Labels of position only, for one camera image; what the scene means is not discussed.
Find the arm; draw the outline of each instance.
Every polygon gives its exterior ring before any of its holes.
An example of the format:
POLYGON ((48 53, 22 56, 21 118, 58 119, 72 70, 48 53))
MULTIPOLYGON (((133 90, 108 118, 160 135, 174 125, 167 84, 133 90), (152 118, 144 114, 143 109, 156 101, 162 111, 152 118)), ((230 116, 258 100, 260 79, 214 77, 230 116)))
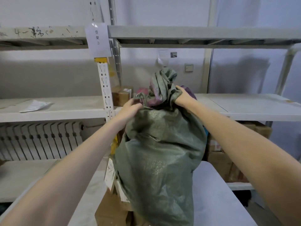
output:
POLYGON ((41 178, 1 226, 67 225, 115 135, 142 108, 129 100, 121 111, 41 178))
POLYGON ((175 103, 194 113, 285 225, 301 225, 301 164, 270 140, 196 101, 181 87, 175 103))

